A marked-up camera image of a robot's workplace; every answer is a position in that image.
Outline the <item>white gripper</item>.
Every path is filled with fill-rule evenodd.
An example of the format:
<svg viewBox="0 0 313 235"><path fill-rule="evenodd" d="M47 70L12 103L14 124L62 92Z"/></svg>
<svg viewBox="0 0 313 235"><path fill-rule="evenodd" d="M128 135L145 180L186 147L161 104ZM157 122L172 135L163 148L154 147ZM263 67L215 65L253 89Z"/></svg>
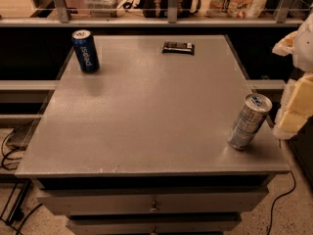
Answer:
<svg viewBox="0 0 313 235"><path fill-rule="evenodd" d="M279 56L292 55L293 65L305 72L313 71L313 14L272 49ZM281 140L291 139L313 116L313 74L299 80L290 79L285 86L281 108L277 111L273 134Z"/></svg>

